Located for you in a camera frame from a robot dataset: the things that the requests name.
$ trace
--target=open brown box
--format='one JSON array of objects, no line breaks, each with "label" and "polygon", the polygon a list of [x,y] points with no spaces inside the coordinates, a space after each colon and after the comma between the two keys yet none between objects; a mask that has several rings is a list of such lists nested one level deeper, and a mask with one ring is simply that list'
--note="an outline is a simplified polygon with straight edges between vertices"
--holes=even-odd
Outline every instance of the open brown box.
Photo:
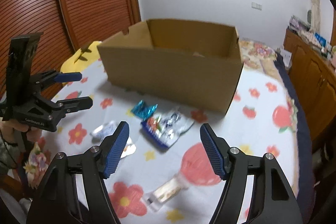
[{"label": "open brown box", "polygon": [[98,45],[113,85],[227,112],[243,68],[235,27],[151,19],[128,31]]}]

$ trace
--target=wall outlet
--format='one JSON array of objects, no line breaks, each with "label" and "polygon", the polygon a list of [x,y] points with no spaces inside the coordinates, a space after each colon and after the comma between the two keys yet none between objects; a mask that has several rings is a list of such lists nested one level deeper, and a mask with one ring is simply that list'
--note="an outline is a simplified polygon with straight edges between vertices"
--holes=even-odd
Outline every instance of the wall outlet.
[{"label": "wall outlet", "polygon": [[263,6],[261,4],[258,4],[256,2],[252,2],[252,8],[257,10],[262,10]]}]

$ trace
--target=tablecloth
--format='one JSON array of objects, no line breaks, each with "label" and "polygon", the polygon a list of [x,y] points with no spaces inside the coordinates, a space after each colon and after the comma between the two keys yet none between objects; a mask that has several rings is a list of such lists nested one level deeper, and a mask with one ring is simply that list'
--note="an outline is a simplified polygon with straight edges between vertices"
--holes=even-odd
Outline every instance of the tablecloth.
[{"label": "tablecloth", "polygon": [[[113,86],[107,80],[100,60],[83,72],[79,82],[68,83],[53,101],[90,96],[93,106],[89,110],[67,114],[55,133],[42,133],[36,149],[47,163],[57,152],[67,155],[83,153],[93,144],[90,132],[109,121],[126,121],[136,152],[121,159],[115,174],[105,181],[112,205],[122,224],[131,223],[209,223],[221,196],[225,182],[214,175],[204,182],[204,172],[193,172],[193,155],[207,160],[200,143],[199,128],[208,122],[219,137],[230,146],[236,146],[249,155],[272,153],[278,160],[290,185],[297,194],[297,144],[293,128],[293,109],[286,99],[287,90],[274,78],[244,66],[236,94],[225,115],[169,102],[150,95]],[[180,106],[182,113],[195,119],[192,128],[165,153],[156,150],[144,137],[140,122],[130,110],[139,102],[158,104],[157,112],[166,112]],[[192,182],[168,201],[158,212],[151,211],[143,200],[144,193],[154,191],[179,171],[188,174]],[[35,176],[35,187],[40,177]],[[81,176],[77,176],[78,197],[83,204],[85,192]],[[253,177],[249,176],[238,223],[246,221]]]}]

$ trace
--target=wooden dresser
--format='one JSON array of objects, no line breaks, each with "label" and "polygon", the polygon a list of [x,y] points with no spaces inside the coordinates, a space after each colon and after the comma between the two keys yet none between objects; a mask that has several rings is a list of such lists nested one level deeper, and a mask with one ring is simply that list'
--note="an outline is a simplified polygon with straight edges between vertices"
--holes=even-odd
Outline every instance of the wooden dresser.
[{"label": "wooden dresser", "polygon": [[336,115],[335,69],[290,30],[286,30],[283,45],[292,53],[289,77],[305,112],[310,136],[314,141]]}]

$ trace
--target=silver bolt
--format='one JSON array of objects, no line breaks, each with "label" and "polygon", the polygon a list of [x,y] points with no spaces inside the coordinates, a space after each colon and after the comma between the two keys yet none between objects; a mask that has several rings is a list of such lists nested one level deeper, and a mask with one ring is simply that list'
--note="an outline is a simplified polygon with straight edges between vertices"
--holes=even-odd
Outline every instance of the silver bolt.
[{"label": "silver bolt", "polygon": [[236,147],[232,147],[232,148],[230,148],[230,152],[231,152],[232,154],[238,154],[238,153],[239,153],[239,149],[236,148]]},{"label": "silver bolt", "polygon": [[91,151],[92,153],[98,152],[98,151],[99,151],[99,146],[98,146],[98,145],[94,145],[94,146],[92,146],[92,147],[90,148],[90,151]]},{"label": "silver bolt", "polygon": [[274,156],[271,153],[266,153],[265,157],[269,160],[274,159]]},{"label": "silver bolt", "polygon": [[56,154],[56,158],[57,159],[61,159],[61,158],[63,158],[64,157],[64,153],[63,152],[58,152],[57,154]]}]

